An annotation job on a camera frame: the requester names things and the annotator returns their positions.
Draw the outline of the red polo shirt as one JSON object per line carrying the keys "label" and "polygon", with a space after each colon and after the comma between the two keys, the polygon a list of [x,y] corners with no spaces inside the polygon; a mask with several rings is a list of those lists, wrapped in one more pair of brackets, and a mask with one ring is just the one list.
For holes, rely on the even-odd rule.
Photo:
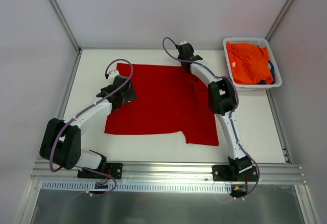
{"label": "red polo shirt", "polygon": [[208,88],[181,66],[123,63],[117,70],[132,74],[136,99],[107,117],[111,135],[160,135],[182,132],[189,144],[217,146],[216,119],[208,105]]}

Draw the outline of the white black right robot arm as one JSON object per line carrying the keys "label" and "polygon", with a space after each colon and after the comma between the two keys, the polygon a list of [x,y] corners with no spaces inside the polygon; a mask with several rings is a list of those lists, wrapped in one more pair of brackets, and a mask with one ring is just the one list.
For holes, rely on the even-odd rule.
{"label": "white black right robot arm", "polygon": [[228,166],[218,173],[229,181],[240,181],[252,168],[252,161],[243,147],[236,123],[235,110],[238,107],[238,93],[225,76],[217,76],[206,66],[199,55],[194,55],[192,45],[186,41],[177,44],[178,60],[184,69],[207,85],[210,111],[218,118],[227,142]]}

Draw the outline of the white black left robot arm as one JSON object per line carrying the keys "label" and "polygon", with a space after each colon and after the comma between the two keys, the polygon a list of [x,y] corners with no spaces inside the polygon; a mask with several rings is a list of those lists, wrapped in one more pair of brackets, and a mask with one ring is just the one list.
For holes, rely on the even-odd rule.
{"label": "white black left robot arm", "polygon": [[82,149],[83,134],[96,122],[136,99],[130,78],[117,75],[113,83],[104,87],[97,94],[93,103],[76,115],[65,120],[52,118],[48,121],[39,155],[49,161],[53,172],[54,164],[59,169],[70,170],[74,167],[89,168],[96,178],[106,174],[105,156],[92,150]]}

